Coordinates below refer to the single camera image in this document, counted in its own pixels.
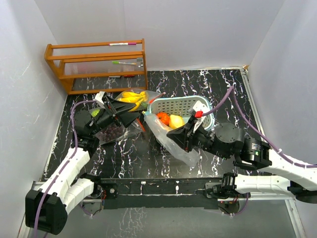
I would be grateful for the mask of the yellow pear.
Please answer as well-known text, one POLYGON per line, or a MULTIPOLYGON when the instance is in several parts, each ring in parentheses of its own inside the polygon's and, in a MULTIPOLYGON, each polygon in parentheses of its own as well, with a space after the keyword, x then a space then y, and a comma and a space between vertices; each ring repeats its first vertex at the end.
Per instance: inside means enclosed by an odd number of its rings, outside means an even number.
POLYGON ((170 115, 169 116, 169 124, 168 126, 172 129, 177 129, 182 127, 185 124, 183 117, 178 115, 170 115))

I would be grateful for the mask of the dark red grapes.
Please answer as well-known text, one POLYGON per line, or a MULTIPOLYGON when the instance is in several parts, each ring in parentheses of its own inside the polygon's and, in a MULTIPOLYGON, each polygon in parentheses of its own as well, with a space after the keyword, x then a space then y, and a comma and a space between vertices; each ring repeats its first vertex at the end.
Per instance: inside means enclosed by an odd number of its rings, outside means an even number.
POLYGON ((98 134, 99 140, 103 141, 104 143, 108 143, 111 141, 115 141, 123 136, 125 133, 124 126, 117 126, 115 124, 110 125, 103 131, 98 134))

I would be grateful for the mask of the yellow bananas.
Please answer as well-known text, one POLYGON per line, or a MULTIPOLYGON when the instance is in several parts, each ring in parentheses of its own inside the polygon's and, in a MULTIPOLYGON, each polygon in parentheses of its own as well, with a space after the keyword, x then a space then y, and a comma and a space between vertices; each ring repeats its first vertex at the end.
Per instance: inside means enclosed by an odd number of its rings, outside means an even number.
POLYGON ((124 91, 121 93, 121 97, 118 98, 118 101, 125 103, 132 103, 135 106, 130 110, 130 112, 134 112, 138 110, 141 106, 144 107, 147 105, 148 101, 148 93, 146 91, 142 91, 140 93, 135 93, 131 91, 124 91))

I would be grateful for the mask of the green custard apple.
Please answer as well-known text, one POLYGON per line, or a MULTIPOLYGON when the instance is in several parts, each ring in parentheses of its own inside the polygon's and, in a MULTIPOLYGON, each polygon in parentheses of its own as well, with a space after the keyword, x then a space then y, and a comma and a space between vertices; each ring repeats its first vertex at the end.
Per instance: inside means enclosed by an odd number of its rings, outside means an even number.
POLYGON ((101 115, 102 113, 102 110, 101 109, 93 109, 91 110, 90 114, 91 114, 91 117, 94 118, 94 119, 98 119, 99 116, 101 115))

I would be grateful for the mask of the clear zip top bag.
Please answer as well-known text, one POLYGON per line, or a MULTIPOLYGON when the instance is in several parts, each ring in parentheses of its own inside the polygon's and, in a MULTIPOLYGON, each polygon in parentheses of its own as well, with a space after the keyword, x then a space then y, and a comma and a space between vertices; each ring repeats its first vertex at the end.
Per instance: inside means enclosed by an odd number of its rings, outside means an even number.
POLYGON ((135 119, 128 127, 124 127, 123 125, 117 126, 113 122, 107 128, 96 133, 95 137, 99 140, 100 145, 105 145, 128 139, 144 131, 145 129, 140 120, 135 119))

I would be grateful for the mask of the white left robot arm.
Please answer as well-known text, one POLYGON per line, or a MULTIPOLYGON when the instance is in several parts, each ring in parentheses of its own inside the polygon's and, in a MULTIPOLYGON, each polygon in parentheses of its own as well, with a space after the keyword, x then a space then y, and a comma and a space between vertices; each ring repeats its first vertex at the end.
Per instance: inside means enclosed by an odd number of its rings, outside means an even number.
POLYGON ((31 189, 25 197, 25 225, 34 235, 41 230, 58 235, 64 228, 69 213, 84 198, 96 198, 102 193, 97 176, 78 177, 99 146, 96 134, 112 124, 127 128, 139 116, 137 103, 115 100, 104 91, 96 94, 91 103, 99 107, 95 113, 76 111, 81 102, 71 108, 72 143, 61 164, 38 189, 31 189))

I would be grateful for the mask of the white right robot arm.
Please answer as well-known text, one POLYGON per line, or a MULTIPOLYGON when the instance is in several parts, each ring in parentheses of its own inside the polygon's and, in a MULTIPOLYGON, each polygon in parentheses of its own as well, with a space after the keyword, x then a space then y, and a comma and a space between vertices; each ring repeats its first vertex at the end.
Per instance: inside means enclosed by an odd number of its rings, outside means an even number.
POLYGON ((227 199, 248 197, 252 192, 285 194, 301 202, 317 202, 317 169, 299 160, 284 159, 281 153, 261 140, 245 137, 242 129, 231 123, 222 123, 214 131, 193 124, 167 133, 167 137, 186 152, 200 148, 247 171, 266 172, 267 176, 244 176, 225 173, 220 184, 206 186, 206 196, 227 199))

